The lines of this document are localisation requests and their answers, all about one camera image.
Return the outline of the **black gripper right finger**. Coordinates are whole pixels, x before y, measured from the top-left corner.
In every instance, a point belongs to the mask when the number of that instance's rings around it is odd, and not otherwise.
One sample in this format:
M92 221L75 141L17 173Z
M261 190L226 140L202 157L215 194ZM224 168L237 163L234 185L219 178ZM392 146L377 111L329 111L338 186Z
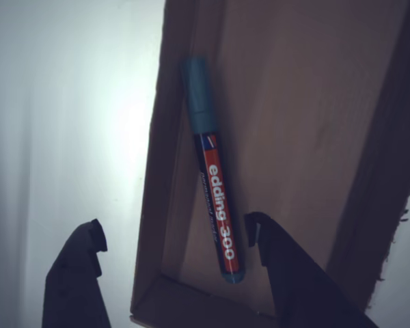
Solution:
M262 212L245 215L248 245L266 267L280 327L375 327L305 250Z

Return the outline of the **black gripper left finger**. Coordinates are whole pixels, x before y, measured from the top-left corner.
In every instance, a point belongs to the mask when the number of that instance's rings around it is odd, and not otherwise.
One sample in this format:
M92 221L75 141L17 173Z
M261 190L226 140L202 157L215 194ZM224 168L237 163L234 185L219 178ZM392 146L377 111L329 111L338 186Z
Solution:
M98 285L97 253L107 251L97 219L79 225L68 237L45 280L43 327L110 327Z

